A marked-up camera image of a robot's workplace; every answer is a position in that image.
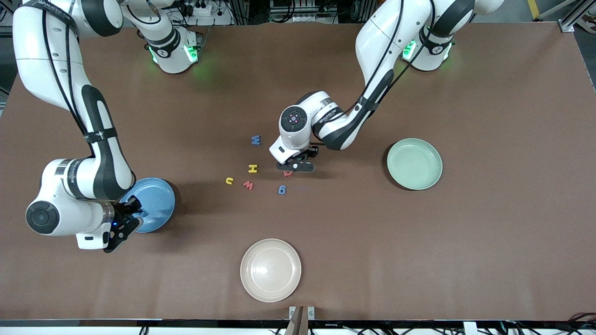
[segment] brown table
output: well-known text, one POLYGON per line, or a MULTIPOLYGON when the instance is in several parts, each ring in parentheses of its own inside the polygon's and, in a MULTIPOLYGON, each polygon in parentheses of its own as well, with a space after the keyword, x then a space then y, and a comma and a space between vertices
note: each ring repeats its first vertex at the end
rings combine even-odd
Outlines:
POLYGON ((201 64, 180 75, 161 72, 132 29, 84 41, 129 164, 181 194, 167 226, 112 255, 27 227, 44 166, 88 152, 69 113, 17 80, 0 122, 0 318, 274 319, 311 305, 323 319, 566 320, 596 309, 596 94, 573 35, 470 24, 443 67, 406 73, 348 150, 284 178, 268 153, 278 116, 317 89, 351 105, 359 28, 214 27, 201 64), (384 170, 407 137, 443 157, 427 191, 384 170), (262 303, 239 267, 271 237, 296 248, 303 275, 288 299, 262 303))

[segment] blue plate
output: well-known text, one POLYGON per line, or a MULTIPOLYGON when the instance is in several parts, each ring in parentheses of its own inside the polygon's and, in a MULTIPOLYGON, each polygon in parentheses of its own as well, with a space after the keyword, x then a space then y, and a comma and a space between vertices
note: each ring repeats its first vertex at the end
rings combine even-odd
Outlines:
POLYGON ((137 181, 120 202, 126 202, 130 196, 135 196, 141 202, 143 210, 142 213, 134 215, 143 219, 143 224, 137 232, 152 232, 161 228, 172 216, 176 205, 172 187, 159 178, 137 181))

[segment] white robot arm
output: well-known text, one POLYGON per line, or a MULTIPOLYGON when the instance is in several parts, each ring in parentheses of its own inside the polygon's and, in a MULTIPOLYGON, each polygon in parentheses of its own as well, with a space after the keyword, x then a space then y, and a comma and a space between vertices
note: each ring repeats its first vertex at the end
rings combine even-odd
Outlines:
MULTIPOLYGON (((13 18, 13 42, 23 84, 33 95, 71 112, 91 156, 58 159, 42 174, 41 189, 26 211, 34 231, 49 236, 76 235, 81 249, 112 252, 140 225, 133 218, 141 210, 135 198, 120 198, 135 183, 117 139, 105 99, 83 69, 79 38, 110 36, 122 28, 123 14, 116 0, 32 0, 19 7, 13 18)), ((180 34, 163 15, 155 36, 174 36, 156 43, 170 45, 159 63, 166 72, 186 69, 171 57, 186 52, 180 34)))
MULTIPOLYGON (((502 0, 479 1, 502 3, 502 0)), ((420 47, 406 69, 410 65, 437 68, 449 51, 445 43, 469 21, 473 10, 474 0, 385 1, 356 38, 356 57, 366 83, 361 96, 347 112, 324 91, 310 92, 287 107, 279 119, 280 136, 269 148, 278 161, 277 168, 314 171, 314 165, 307 162, 318 154, 318 147, 311 146, 311 132, 331 150, 350 146, 364 122, 403 74, 402 71, 394 79, 393 67, 399 56, 407 51, 414 53, 411 41, 419 38, 420 47), (438 42, 442 46, 440 51, 435 45, 438 42)))

